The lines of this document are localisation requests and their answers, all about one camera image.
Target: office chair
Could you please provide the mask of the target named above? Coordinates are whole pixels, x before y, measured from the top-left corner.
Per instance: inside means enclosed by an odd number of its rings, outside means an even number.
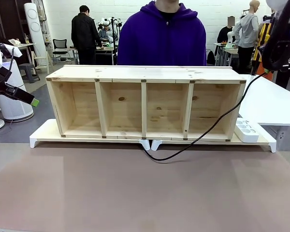
[[[68,49],[67,40],[53,40],[53,44],[54,44],[54,50],[55,50],[53,52],[53,57],[54,58],[59,58],[59,57],[61,57],[61,55],[67,55],[67,53],[69,54],[68,51],[56,51],[57,48],[59,48],[59,49]]]

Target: wooden box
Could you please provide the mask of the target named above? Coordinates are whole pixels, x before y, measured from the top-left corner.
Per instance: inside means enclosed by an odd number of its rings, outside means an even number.
[[[176,141],[206,132],[246,83],[227,67],[67,65],[46,80],[62,137]],[[230,140],[238,111],[202,140]]]

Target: purple hoodie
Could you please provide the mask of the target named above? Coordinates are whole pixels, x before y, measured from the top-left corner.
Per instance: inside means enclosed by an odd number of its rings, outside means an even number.
[[[181,3],[166,22],[154,1],[142,7],[122,28],[118,65],[206,65],[206,32],[197,15]]]

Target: person's neck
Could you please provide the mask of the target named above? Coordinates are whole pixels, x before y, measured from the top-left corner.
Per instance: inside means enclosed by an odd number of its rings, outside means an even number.
[[[249,9],[249,13],[250,13],[250,14],[254,14],[254,13],[255,13],[255,9],[254,9],[252,6],[251,6],[250,9]]]
[[[168,2],[167,0],[157,0],[156,8],[165,13],[175,13],[179,10],[179,0]]]

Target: white power strip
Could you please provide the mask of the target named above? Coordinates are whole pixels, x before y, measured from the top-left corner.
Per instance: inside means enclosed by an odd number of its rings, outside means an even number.
[[[235,126],[235,134],[244,143],[256,143],[259,139],[259,133],[252,128],[249,121],[238,118]]]

